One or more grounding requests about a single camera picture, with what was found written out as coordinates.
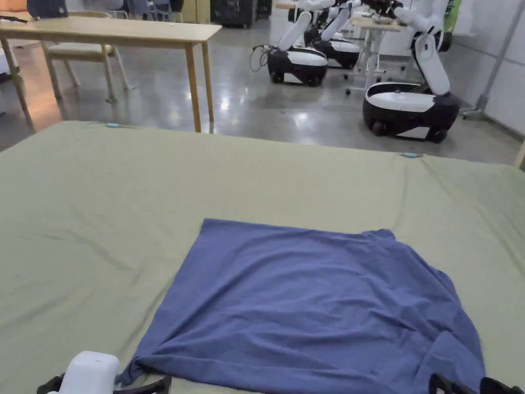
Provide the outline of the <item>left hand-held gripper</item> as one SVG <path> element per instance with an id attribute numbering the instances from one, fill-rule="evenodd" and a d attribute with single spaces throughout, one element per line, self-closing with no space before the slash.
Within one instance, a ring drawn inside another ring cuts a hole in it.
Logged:
<path id="1" fill-rule="evenodd" d="M 36 393 L 113 393 L 119 368 L 116 356 L 94 351 L 82 351 L 69 363 L 65 373 L 53 376 L 40 385 Z M 170 393 L 171 376 L 140 387 L 117 390 L 121 394 Z"/>

